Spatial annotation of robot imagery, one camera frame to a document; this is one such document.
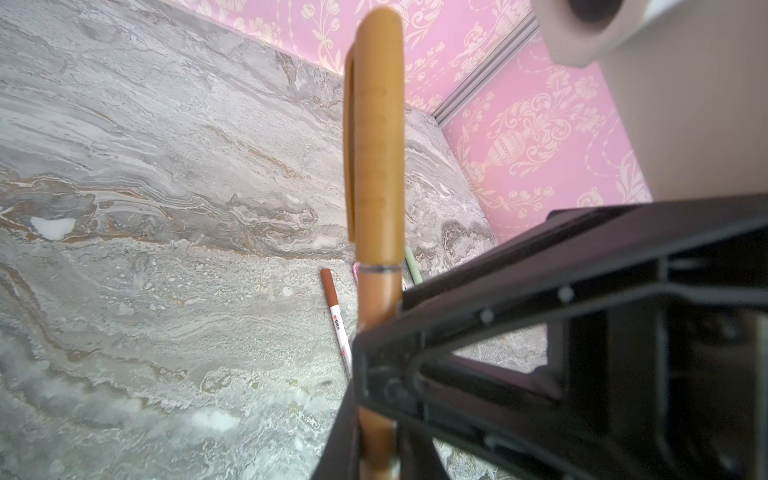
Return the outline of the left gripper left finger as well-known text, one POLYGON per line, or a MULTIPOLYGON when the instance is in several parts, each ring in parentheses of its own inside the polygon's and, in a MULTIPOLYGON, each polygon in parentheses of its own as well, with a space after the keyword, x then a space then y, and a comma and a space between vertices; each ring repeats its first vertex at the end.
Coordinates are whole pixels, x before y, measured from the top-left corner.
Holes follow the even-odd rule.
POLYGON ((347 386, 328 441, 311 480, 360 478, 359 407, 352 384, 347 386))

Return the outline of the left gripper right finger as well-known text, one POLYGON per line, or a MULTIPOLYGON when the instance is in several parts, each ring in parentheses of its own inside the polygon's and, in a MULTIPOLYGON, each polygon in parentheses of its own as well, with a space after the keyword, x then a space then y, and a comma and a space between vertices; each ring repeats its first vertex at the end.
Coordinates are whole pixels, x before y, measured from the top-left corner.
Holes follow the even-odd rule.
POLYGON ((430 437, 397 427, 397 453, 401 480, 449 480, 430 437))

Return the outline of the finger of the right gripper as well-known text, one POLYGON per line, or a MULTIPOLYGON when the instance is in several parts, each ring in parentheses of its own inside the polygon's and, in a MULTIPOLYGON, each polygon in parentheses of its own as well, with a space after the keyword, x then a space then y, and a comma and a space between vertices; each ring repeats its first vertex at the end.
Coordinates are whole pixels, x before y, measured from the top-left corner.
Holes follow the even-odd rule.
POLYGON ((763 479, 767 198, 557 211, 353 352, 362 405, 521 478, 763 479))

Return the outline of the white pen brown tip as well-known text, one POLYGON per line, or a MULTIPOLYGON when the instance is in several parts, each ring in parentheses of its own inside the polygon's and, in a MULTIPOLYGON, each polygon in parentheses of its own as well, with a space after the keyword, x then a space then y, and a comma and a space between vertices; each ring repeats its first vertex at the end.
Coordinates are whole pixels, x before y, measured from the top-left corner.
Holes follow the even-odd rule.
POLYGON ((341 316, 341 308, 336 292, 335 284, 332 277, 332 272, 328 268, 322 268, 320 270, 321 281, 324 289, 324 294, 328 304, 328 308, 332 317, 332 324, 334 332, 340 349, 342 362, 345 368, 346 375, 349 379, 352 378, 352 354, 349 344, 349 339, 345 330, 344 322, 341 316))

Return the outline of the pale green fountain pen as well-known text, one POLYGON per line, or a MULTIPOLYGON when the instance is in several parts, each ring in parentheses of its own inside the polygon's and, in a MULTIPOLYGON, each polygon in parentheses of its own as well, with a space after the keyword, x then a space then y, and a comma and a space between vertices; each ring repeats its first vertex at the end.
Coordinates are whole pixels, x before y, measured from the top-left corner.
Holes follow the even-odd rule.
POLYGON ((414 285, 420 285, 423 282, 423 278, 413 251, 408 246, 405 247, 405 262, 407 264, 412 283, 414 285))

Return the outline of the tan brown pen cap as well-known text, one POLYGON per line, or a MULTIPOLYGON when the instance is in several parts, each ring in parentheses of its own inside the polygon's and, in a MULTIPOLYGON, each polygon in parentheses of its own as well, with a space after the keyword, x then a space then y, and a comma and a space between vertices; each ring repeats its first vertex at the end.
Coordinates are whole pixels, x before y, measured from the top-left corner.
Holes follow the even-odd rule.
POLYGON ((401 17, 379 7, 357 29, 344 77, 347 228, 361 264, 396 265, 404 258, 404 95, 401 17))

